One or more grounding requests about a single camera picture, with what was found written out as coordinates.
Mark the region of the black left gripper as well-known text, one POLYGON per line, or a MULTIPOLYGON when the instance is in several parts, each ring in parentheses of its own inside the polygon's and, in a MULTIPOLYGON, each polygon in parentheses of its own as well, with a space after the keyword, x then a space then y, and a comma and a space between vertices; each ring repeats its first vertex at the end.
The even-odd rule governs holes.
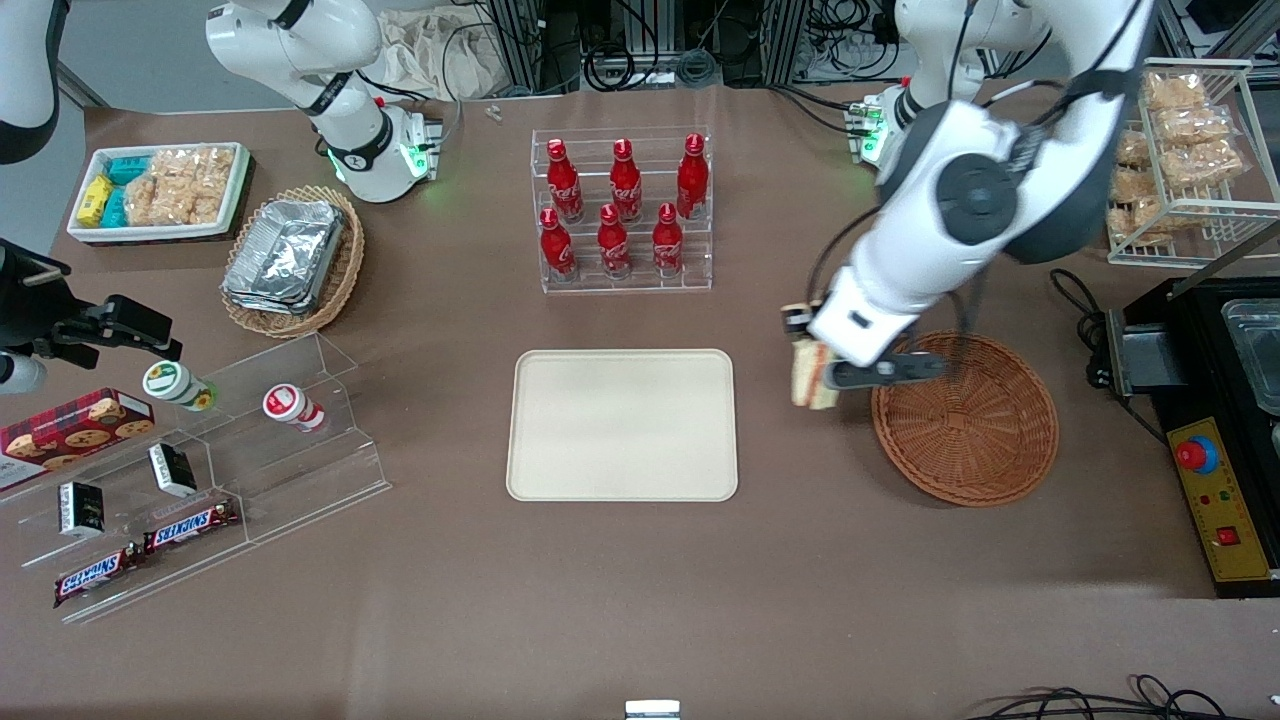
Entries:
MULTIPOLYGON (((781 307, 783 332, 788 338, 808 338, 812 322, 810 304, 790 304, 781 307)), ((826 387, 845 392, 928 382, 941 378, 948 370, 948 361, 931 352, 884 354, 868 368, 846 361, 826 366, 826 387)))

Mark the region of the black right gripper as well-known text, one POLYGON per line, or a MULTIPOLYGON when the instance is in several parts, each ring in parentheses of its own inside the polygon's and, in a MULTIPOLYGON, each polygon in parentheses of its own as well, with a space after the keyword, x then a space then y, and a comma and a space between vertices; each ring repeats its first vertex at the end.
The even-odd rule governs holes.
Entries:
POLYGON ((133 299, 111 295, 100 306, 100 334, 54 332, 59 322, 76 319, 91 305, 77 299, 60 270, 50 282, 27 286, 24 279, 46 268, 32 252, 3 241, 1 347, 18 354, 40 354, 74 366, 96 366, 104 347, 128 347, 161 360, 179 361, 180 341, 172 337, 173 320, 133 299))

